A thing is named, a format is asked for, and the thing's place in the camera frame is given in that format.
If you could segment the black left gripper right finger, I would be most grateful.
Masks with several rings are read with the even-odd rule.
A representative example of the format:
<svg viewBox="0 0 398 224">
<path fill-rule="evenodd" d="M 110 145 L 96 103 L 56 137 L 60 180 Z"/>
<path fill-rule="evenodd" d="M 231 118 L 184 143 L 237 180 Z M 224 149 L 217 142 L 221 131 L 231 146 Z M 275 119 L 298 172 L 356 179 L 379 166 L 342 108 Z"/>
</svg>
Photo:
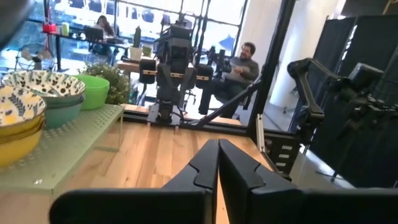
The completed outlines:
<svg viewBox="0 0 398 224">
<path fill-rule="evenodd" d="M 230 224 L 398 224 L 396 189 L 300 189 L 221 139 Z"/>
</svg>

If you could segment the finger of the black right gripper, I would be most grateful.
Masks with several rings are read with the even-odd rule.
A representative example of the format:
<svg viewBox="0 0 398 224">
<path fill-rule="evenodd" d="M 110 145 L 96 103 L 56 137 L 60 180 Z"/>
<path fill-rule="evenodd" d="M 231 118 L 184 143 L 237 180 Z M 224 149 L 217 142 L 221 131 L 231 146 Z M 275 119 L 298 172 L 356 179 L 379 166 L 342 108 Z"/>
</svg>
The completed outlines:
<svg viewBox="0 0 398 224">
<path fill-rule="evenodd" d="M 158 66 L 158 84 L 159 84 L 159 98 L 162 101 L 173 101 L 174 86 L 170 76 L 169 65 Z"/>
<path fill-rule="evenodd" d="M 184 95 L 185 91 L 189 86 L 190 80 L 192 79 L 194 75 L 194 70 L 185 70 L 185 73 L 183 75 L 183 81 L 182 84 L 180 85 L 180 101 L 184 100 Z"/>
</svg>

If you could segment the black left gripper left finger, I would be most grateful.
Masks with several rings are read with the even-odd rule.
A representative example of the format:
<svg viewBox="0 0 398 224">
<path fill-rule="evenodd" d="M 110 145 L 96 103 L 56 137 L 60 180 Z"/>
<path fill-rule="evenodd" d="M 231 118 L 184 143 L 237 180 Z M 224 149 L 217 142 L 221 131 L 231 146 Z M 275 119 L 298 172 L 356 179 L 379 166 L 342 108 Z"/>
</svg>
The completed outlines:
<svg viewBox="0 0 398 224">
<path fill-rule="evenodd" d="M 207 141 L 163 187 L 78 189 L 59 196 L 50 224 L 213 224 L 219 144 Z"/>
</svg>

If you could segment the green plastic bowl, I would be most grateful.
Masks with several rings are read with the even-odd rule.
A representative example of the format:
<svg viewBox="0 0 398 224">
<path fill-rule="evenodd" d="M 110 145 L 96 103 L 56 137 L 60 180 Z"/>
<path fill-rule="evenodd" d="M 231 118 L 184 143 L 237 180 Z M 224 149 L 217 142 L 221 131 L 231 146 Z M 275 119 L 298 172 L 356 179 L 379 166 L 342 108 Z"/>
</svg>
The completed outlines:
<svg viewBox="0 0 398 224">
<path fill-rule="evenodd" d="M 81 110 L 96 110 L 105 105 L 108 96 L 108 88 L 86 89 L 85 100 L 81 106 Z"/>
<path fill-rule="evenodd" d="M 75 78 L 82 81 L 86 88 L 108 88 L 109 81 L 107 79 L 91 76 L 91 75 L 75 75 Z"/>
</svg>

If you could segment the blue patterned ceramic bowl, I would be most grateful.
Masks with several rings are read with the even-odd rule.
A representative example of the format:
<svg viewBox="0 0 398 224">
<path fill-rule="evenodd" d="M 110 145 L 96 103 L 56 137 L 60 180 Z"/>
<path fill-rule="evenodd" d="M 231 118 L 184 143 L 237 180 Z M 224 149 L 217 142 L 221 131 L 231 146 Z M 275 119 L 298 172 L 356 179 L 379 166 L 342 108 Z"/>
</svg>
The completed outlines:
<svg viewBox="0 0 398 224">
<path fill-rule="evenodd" d="M 45 110 L 46 129 L 59 128 L 78 117 L 82 102 L 61 108 L 47 108 Z"/>
<path fill-rule="evenodd" d="M 31 90 L 42 98 L 45 96 L 84 95 L 86 86 L 75 76 L 48 70 L 19 70 L 6 73 L 2 83 Z"/>
<path fill-rule="evenodd" d="M 84 101 L 84 95 L 73 95 L 73 96 L 59 96 L 59 97 L 49 97 L 45 96 L 44 100 L 47 104 L 47 108 L 64 108 L 68 106 L 73 106 Z"/>
</svg>

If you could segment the yellow patterned ceramic bowl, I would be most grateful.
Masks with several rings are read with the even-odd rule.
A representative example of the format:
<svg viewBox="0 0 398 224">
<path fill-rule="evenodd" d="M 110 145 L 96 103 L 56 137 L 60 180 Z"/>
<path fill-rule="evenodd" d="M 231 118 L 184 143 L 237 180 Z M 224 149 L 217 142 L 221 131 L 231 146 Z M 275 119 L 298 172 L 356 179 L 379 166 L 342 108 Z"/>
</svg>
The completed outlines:
<svg viewBox="0 0 398 224">
<path fill-rule="evenodd" d="M 10 136 L 0 136 L 0 144 L 15 141 L 15 140 L 22 139 L 27 136 L 33 135 L 34 133 L 36 133 L 37 131 L 40 131 L 44 127 L 45 127 L 45 122 L 38 124 L 37 126 L 35 126 L 34 128 L 32 128 L 30 130 L 27 130 L 27 131 L 24 131 L 24 132 L 21 132 L 18 134 L 13 134 Z"/>
<path fill-rule="evenodd" d="M 39 143 L 43 130 L 22 139 L 0 144 L 0 167 L 12 164 L 28 155 Z"/>
<path fill-rule="evenodd" d="M 45 100 L 30 90 L 0 86 L 0 128 L 15 126 L 43 114 Z"/>
</svg>

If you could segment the cactus in white pot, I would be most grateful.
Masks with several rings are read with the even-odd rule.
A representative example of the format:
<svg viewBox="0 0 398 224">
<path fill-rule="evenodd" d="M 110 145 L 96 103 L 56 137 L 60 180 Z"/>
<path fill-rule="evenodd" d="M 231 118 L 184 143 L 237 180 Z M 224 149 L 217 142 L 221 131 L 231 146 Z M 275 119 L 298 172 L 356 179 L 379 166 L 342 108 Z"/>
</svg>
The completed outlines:
<svg viewBox="0 0 398 224">
<path fill-rule="evenodd" d="M 141 27 L 137 26 L 132 39 L 132 45 L 129 48 L 131 60 L 141 59 L 142 49 L 140 48 L 140 44 L 141 44 Z"/>
</svg>

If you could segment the wooden side table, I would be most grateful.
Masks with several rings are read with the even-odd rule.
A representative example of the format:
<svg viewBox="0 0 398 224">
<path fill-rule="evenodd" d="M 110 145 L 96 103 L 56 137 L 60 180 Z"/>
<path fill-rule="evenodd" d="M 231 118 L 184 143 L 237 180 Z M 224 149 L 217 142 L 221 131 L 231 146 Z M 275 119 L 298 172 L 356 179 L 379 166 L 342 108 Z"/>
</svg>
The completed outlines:
<svg viewBox="0 0 398 224">
<path fill-rule="evenodd" d="M 140 60 L 120 60 L 116 63 L 120 70 L 123 70 L 125 74 L 127 72 L 139 73 L 139 62 L 141 60 L 153 60 L 152 57 L 142 56 Z"/>
</svg>

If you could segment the small green potted plant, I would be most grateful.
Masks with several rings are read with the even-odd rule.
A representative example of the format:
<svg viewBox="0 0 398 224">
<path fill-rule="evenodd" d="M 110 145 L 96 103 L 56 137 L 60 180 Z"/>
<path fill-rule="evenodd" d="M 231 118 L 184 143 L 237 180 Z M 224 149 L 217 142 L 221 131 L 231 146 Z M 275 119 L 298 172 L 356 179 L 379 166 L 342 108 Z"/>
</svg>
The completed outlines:
<svg viewBox="0 0 398 224">
<path fill-rule="evenodd" d="M 109 81 L 109 90 L 105 103 L 121 105 L 129 102 L 131 84 L 117 66 L 100 61 L 85 63 L 84 68 L 78 70 L 78 74 L 100 77 Z"/>
</svg>

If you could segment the person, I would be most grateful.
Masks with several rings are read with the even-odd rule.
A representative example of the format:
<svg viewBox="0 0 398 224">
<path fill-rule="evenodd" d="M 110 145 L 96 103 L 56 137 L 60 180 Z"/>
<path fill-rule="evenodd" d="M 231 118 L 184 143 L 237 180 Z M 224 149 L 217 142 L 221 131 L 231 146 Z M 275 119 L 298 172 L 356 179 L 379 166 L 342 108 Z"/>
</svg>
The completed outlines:
<svg viewBox="0 0 398 224">
<path fill-rule="evenodd" d="M 95 29 L 100 29 L 103 32 L 103 37 L 106 38 L 113 38 L 116 36 L 115 31 L 113 27 L 110 25 L 108 22 L 106 16 L 102 15 L 99 16 L 97 19 L 97 22 L 91 26 L 92 28 Z M 93 44 L 92 51 L 100 54 L 100 55 L 106 55 L 108 58 L 111 58 L 113 55 L 113 51 L 111 50 L 111 47 L 107 45 L 101 45 L 101 44 Z"/>
<path fill-rule="evenodd" d="M 203 90 L 198 112 L 206 115 L 212 95 L 221 95 L 221 98 L 229 101 L 247 89 L 259 76 L 259 64 L 252 59 L 256 52 L 256 46 L 252 42 L 245 42 L 241 47 L 238 57 L 230 59 L 230 72 L 222 72 L 220 77 L 212 78 L 208 86 Z"/>
</svg>

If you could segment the black laptop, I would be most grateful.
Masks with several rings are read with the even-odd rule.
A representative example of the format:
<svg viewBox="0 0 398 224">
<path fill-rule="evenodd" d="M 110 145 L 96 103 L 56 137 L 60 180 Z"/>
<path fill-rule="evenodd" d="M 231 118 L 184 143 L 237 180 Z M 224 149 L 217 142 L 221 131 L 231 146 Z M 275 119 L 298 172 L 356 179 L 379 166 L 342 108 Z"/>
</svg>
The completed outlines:
<svg viewBox="0 0 398 224">
<path fill-rule="evenodd" d="M 85 27 L 84 28 L 85 39 L 87 41 L 96 42 L 103 40 L 103 30 L 95 27 Z"/>
</svg>

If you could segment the red container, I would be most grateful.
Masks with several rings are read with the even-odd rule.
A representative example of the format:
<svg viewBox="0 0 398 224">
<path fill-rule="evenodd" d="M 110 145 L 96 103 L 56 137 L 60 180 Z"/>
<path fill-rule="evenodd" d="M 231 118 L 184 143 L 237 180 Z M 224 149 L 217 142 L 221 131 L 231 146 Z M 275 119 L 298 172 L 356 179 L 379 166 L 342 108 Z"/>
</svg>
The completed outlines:
<svg viewBox="0 0 398 224">
<path fill-rule="evenodd" d="M 48 34 L 55 34 L 57 32 L 57 25 L 50 22 L 44 22 L 42 24 L 42 31 Z"/>
</svg>

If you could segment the green perforated metal shelf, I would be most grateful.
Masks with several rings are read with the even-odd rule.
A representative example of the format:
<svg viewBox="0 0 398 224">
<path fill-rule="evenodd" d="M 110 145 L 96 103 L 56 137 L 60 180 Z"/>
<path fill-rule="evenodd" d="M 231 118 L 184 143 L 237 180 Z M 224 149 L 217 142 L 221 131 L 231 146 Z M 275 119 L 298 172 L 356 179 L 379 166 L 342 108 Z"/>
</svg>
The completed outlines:
<svg viewBox="0 0 398 224">
<path fill-rule="evenodd" d="M 102 146 L 102 143 L 115 122 L 123 120 L 123 113 L 123 106 L 105 105 L 98 110 L 80 112 L 61 128 L 44 131 L 31 153 L 0 169 L 0 193 L 56 195 L 92 149 L 119 151 L 121 130 L 112 146 Z"/>
</svg>

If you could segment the black floor fan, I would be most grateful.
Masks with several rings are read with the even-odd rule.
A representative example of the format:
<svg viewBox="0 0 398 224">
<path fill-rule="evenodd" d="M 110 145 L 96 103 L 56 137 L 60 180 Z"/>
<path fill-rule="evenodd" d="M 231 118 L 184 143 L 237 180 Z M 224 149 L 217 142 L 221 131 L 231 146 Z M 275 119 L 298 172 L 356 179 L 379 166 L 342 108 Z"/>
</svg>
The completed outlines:
<svg viewBox="0 0 398 224">
<path fill-rule="evenodd" d="M 53 53 L 46 46 L 27 44 L 17 53 L 15 70 L 53 70 L 54 64 Z"/>
</svg>

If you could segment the black partition panel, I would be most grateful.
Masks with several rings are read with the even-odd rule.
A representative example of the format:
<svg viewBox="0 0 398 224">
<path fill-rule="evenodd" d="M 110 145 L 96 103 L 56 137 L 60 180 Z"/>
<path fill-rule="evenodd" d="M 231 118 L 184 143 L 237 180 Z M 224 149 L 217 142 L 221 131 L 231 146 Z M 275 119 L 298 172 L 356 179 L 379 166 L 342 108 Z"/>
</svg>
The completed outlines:
<svg viewBox="0 0 398 224">
<path fill-rule="evenodd" d="M 384 76 L 371 93 L 388 105 L 398 105 L 398 16 L 327 20 L 313 57 L 342 77 L 359 62 L 382 70 Z M 325 111 L 310 150 L 355 187 L 393 187 L 398 182 L 398 119 L 339 140 L 348 120 L 347 105 L 328 91 L 319 70 L 311 69 L 308 78 Z"/>
</svg>

